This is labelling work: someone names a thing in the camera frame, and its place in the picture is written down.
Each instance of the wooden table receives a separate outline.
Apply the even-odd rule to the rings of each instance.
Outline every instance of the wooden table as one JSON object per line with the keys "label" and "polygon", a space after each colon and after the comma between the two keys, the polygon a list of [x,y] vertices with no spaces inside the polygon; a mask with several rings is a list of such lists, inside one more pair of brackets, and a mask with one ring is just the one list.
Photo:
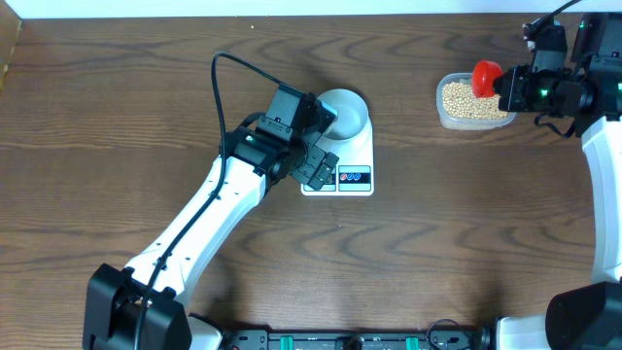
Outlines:
{"label": "wooden table", "polygon": [[[531,116],[443,128],[436,85],[481,58],[527,62],[535,15],[29,20],[0,99],[3,348],[77,348],[86,283],[168,226],[217,155],[217,50],[305,91],[358,91],[371,198],[287,179],[233,231],[189,311],[274,329],[426,328],[545,311],[589,284],[592,191],[578,139]],[[578,16],[561,16],[570,46]],[[227,125],[275,86],[225,60]]]}

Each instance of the digital scale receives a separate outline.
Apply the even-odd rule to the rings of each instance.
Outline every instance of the digital scale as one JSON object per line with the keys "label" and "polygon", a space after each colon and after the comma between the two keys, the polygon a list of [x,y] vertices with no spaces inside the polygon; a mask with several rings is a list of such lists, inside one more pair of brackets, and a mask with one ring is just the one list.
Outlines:
{"label": "digital scale", "polygon": [[369,196],[374,190],[373,127],[367,105],[354,92],[338,88],[318,99],[337,112],[337,120],[317,146],[333,152],[339,162],[319,190],[301,185],[304,195]]}

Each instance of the clear plastic container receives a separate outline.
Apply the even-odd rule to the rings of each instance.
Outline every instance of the clear plastic container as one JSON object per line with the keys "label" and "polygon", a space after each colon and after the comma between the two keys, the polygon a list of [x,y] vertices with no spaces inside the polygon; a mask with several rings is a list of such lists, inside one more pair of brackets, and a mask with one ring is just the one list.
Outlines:
{"label": "clear plastic container", "polygon": [[468,80],[472,75],[472,73],[454,73],[440,81],[436,88],[436,109],[438,109],[440,123],[447,128],[456,130],[488,130],[511,123],[516,118],[515,112],[508,114],[507,118],[500,120],[472,120],[452,117],[445,111],[443,106],[443,87],[449,83],[459,83],[460,80]]}

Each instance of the white backdrop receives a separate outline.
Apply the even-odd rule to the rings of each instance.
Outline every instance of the white backdrop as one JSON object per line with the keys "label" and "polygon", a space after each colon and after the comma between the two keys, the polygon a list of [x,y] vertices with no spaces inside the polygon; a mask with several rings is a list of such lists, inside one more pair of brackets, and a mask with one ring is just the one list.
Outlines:
{"label": "white backdrop", "polygon": [[[567,0],[6,0],[27,18],[547,13]],[[622,11],[622,0],[583,0],[572,12]]]}

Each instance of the grain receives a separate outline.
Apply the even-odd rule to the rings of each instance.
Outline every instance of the grain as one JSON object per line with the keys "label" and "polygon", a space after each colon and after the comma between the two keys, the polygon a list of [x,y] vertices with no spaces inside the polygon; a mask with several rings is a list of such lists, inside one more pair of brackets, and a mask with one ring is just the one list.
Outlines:
{"label": "grain", "polygon": [[499,110],[499,96],[475,98],[470,85],[449,83],[443,87],[443,106],[455,118],[500,120],[507,112]]}

